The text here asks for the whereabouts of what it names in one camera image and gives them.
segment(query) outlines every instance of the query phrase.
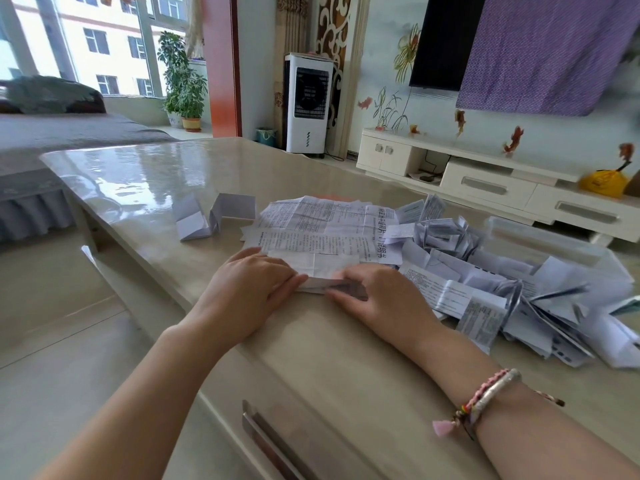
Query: red door frame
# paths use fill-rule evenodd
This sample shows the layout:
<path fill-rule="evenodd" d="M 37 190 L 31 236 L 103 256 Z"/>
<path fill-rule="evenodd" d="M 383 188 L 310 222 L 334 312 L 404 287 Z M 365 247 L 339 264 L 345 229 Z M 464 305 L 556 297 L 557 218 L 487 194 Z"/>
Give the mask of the red door frame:
<path fill-rule="evenodd" d="M 202 0 L 213 136 L 242 136 L 237 0 Z"/>

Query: drawer pull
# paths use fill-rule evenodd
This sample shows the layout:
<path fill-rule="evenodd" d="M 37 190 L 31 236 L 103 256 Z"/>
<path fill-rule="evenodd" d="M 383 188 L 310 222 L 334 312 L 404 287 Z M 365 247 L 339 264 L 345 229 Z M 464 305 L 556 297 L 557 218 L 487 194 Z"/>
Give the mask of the drawer pull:
<path fill-rule="evenodd" d="M 484 190 L 485 192 L 491 192 L 496 195 L 505 195 L 507 193 L 507 187 L 485 182 L 484 180 L 476 180 L 471 177 L 463 177 L 460 183 L 473 189 Z"/>
<path fill-rule="evenodd" d="M 613 224 L 620 219 L 620 216 L 615 214 L 609 214 L 607 212 L 601 212 L 599 210 L 563 201 L 556 204 L 556 209 L 574 216 L 584 217 L 585 219 L 590 219 L 596 222 L 602 222 L 603 224 Z"/>
<path fill-rule="evenodd" d="M 242 405 L 242 425 L 244 431 L 251 437 L 253 442 L 264 453 L 267 460 L 279 471 L 283 478 L 285 480 L 317 480 L 317 477 L 297 458 L 297 455 L 292 453 L 292 458 L 287 457 L 282 448 L 277 445 L 284 445 L 283 439 L 268 425 L 261 414 L 254 411 L 247 401 L 243 401 Z M 302 475 L 300 470 L 304 470 L 305 475 Z"/>

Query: forearm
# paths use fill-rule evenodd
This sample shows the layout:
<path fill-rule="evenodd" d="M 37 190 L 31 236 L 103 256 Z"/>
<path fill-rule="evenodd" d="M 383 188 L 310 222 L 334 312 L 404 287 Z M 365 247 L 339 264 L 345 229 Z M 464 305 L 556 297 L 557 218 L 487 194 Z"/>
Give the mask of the forearm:
<path fill-rule="evenodd" d="M 167 329 L 39 478 L 162 478 L 197 391 L 223 353 L 198 347 L 193 333 Z"/>
<path fill-rule="evenodd" d="M 468 402 L 501 369 L 469 339 L 446 327 L 421 340 L 411 358 L 455 407 Z M 640 476 L 631 460 L 523 383 L 509 385 L 492 400 L 476 435 L 503 479 Z"/>

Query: silver bangle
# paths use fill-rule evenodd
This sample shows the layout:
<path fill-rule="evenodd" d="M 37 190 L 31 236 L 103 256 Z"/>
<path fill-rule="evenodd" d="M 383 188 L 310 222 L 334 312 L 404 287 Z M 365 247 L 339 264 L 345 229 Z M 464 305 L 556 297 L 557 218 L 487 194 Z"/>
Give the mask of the silver bangle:
<path fill-rule="evenodd" d="M 469 414 L 469 420 L 467 425 L 469 427 L 473 427 L 476 421 L 480 418 L 483 411 L 486 409 L 487 405 L 491 402 L 491 400 L 505 387 L 511 384 L 514 381 L 519 381 L 522 379 L 522 375 L 519 370 L 511 369 L 505 375 L 503 375 L 498 382 L 489 387 L 484 395 L 478 399 L 478 402 L 473 405 L 471 410 L 471 414 Z"/>

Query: tv screen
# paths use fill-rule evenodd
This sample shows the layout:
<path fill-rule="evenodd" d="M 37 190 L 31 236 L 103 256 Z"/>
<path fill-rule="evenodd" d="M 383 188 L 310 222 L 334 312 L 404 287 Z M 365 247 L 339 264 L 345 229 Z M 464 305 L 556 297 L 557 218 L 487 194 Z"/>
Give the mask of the tv screen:
<path fill-rule="evenodd" d="M 459 91 L 484 0 L 429 0 L 410 86 Z"/>

